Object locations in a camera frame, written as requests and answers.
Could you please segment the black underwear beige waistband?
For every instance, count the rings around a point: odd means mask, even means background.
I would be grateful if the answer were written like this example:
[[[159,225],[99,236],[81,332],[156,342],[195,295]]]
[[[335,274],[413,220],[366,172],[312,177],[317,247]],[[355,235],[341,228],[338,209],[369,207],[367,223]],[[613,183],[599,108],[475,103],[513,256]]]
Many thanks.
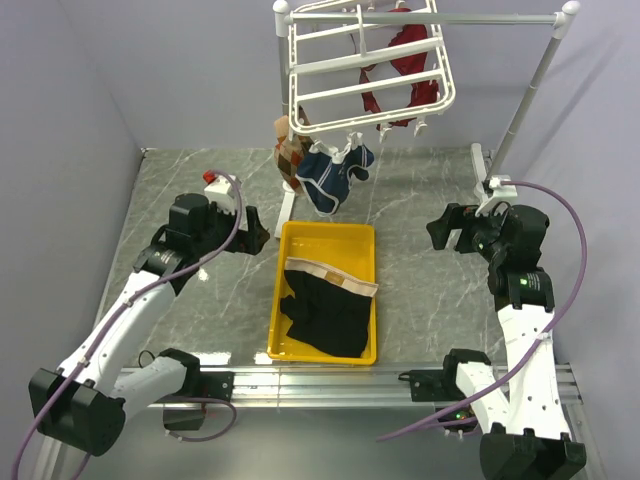
[[[292,321],[287,336],[332,357],[360,358],[378,285],[297,257],[286,259],[284,279],[292,293],[278,307]]]

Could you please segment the white clip hanger frame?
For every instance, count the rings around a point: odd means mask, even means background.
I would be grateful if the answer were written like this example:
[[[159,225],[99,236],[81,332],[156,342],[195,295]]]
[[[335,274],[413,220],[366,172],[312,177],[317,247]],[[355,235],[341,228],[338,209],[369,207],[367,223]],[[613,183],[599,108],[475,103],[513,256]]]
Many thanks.
[[[299,135],[316,135],[339,130],[353,131],[374,125],[384,140],[394,127],[414,123],[414,134],[426,129],[426,118],[441,115],[456,99],[456,86],[445,46],[442,27],[437,23],[410,23],[414,11],[398,1],[389,11],[400,20],[399,30],[390,42],[379,49],[367,47],[366,34],[391,24],[367,23],[366,13],[375,6],[358,1],[317,1],[293,9],[286,1],[272,5],[276,36],[280,49],[283,108],[289,117],[289,131]],[[332,26],[323,30],[303,31],[301,14],[348,13],[354,24]],[[354,52],[326,60],[303,62],[300,50],[304,43],[329,37],[348,36]],[[356,70],[358,78],[346,86],[304,93],[304,76]],[[313,102],[358,96],[362,114],[309,123],[302,110]]]

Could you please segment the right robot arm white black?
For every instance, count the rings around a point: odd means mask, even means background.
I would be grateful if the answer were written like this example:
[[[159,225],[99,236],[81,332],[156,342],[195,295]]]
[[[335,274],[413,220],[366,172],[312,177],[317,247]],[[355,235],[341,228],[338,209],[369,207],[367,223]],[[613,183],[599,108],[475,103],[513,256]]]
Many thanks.
[[[507,374],[495,379],[488,357],[453,349],[443,361],[442,391],[469,407],[482,431],[480,465],[487,479],[571,479],[587,463],[561,406],[552,334],[555,300],[538,265],[549,226],[540,210],[509,206],[478,215],[477,206],[450,203],[426,229],[436,250],[460,233],[457,252],[488,263],[488,287],[507,352]]]

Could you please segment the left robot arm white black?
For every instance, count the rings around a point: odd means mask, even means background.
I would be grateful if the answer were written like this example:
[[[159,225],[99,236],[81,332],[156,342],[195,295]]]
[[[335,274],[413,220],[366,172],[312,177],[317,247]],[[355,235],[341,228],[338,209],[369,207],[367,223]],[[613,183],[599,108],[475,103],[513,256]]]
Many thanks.
[[[170,309],[204,258],[221,252],[259,254],[269,240],[256,207],[223,211],[206,196],[181,194],[168,221],[139,254],[125,287],[82,345],[55,370],[29,382],[32,409],[43,435],[91,456],[105,454],[128,420],[165,397],[189,402],[207,394],[199,359],[168,348],[124,379],[135,348]]]

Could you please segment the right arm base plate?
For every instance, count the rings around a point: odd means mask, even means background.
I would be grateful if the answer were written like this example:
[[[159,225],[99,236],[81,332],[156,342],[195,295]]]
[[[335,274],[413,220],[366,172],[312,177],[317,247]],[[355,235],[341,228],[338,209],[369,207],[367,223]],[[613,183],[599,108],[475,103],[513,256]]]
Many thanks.
[[[455,403],[464,399],[464,394],[440,369],[409,370],[398,375],[399,381],[409,384],[411,401],[414,403]],[[444,415],[437,420],[443,429],[461,433],[463,436],[479,429],[470,406]]]

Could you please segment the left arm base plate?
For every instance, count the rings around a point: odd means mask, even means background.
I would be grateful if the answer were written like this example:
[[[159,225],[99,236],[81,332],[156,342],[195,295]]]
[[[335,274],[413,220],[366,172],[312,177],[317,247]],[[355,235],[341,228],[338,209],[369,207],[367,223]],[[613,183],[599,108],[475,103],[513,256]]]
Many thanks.
[[[231,404],[235,374],[231,371],[199,373],[176,393],[163,402],[163,426],[169,432],[198,431],[211,416],[215,405],[224,405],[230,410],[231,422],[235,423],[237,411]]]

